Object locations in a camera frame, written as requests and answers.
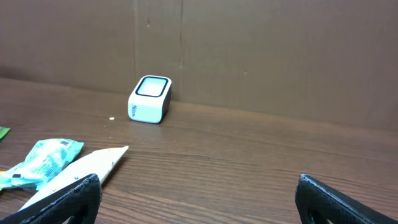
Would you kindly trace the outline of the teal tissue packet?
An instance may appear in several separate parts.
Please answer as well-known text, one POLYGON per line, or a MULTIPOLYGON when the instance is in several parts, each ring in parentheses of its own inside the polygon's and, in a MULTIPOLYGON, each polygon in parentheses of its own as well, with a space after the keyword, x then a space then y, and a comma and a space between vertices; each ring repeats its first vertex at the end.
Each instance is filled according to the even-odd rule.
POLYGON ((37 141, 24 161, 1 175, 1 188, 40 190, 76 158, 83 146, 83 142, 72 139, 37 141))

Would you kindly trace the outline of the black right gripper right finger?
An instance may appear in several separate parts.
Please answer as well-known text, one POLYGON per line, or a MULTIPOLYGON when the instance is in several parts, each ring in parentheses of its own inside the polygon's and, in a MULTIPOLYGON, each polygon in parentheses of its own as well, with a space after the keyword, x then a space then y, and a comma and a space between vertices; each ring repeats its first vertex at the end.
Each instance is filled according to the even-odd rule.
POLYGON ((304 224, 397 224, 342 192, 302 174, 295 191, 295 204, 304 224))

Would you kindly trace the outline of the white tube gold cap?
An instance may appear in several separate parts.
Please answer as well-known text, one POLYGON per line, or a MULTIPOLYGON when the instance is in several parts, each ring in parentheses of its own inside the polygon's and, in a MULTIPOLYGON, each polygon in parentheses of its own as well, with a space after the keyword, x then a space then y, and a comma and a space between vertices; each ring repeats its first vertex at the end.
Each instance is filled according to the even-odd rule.
POLYGON ((102 184, 128 149, 128 146, 100 149, 70 163, 61 173, 44 185, 19 210, 33 205, 39 200, 54 194, 60 189, 89 174, 96 174, 102 184))

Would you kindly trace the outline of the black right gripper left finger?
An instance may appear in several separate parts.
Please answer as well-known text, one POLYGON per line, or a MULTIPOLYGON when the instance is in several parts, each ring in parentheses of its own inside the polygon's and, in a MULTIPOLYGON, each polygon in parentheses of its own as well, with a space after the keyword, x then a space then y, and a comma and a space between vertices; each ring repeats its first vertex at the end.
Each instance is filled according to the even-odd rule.
POLYGON ((89 174, 48 197, 9 215, 1 224, 94 224, 102 200, 99 177, 89 174))

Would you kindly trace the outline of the green snack packet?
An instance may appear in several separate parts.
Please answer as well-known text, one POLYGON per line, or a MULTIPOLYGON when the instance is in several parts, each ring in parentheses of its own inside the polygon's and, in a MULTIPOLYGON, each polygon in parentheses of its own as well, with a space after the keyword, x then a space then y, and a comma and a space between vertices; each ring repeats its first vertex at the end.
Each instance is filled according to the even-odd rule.
POLYGON ((0 127, 0 140, 2 140, 6 135, 7 135, 7 133, 10 131, 11 129, 10 128, 6 128, 6 127, 0 127))

